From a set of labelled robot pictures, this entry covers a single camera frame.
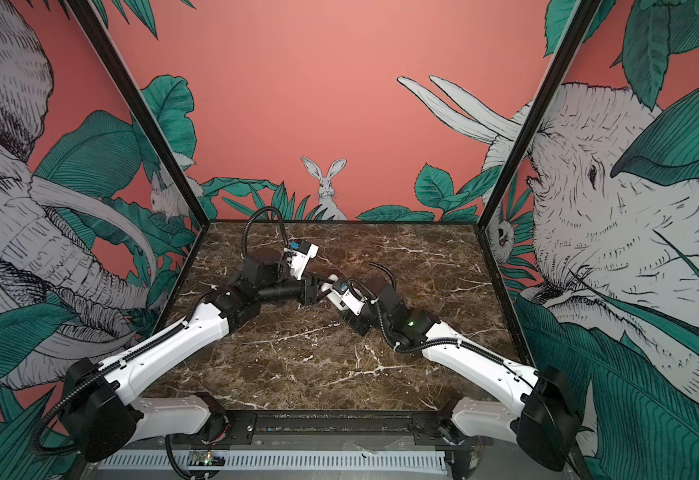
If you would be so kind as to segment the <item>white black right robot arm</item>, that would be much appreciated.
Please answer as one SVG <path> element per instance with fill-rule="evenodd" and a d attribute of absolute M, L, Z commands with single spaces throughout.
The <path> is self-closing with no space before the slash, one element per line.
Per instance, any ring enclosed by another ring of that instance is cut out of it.
<path fill-rule="evenodd" d="M 549 470 L 567 466 L 583 415 L 563 372 L 511 361 L 467 339 L 435 314 L 407 307 L 387 282 L 373 292 L 338 279 L 321 292 L 359 332 L 377 327 L 393 351 L 435 362 L 493 396 L 491 402 L 457 400 L 439 424 L 447 442 L 489 437 L 517 444 Z"/>

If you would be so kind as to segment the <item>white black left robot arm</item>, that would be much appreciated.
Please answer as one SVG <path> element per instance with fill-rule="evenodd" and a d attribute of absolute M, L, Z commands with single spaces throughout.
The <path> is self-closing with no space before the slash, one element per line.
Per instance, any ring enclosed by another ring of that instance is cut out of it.
<path fill-rule="evenodd" d="M 263 305 L 319 302 L 323 281 L 307 270 L 318 251 L 307 241 L 293 241 L 282 252 L 258 250 L 245 257 L 233 283 L 203 294 L 175 324 L 99 363 L 77 362 L 68 371 L 59 411 L 75 451 L 94 463 L 151 437 L 223 439 L 230 422 L 211 394 L 147 399 L 143 392 L 180 362 L 258 316 Z"/>

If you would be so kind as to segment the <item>white remote control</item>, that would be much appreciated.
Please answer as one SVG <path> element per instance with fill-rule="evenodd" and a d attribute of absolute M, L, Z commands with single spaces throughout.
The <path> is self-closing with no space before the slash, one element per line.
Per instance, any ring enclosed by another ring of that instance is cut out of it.
<path fill-rule="evenodd" d="M 320 291 L 321 294 L 330 294 L 335 291 L 335 284 L 339 280 L 339 276 L 336 274 L 332 274 L 329 277 L 327 277 L 323 283 L 321 284 Z"/>

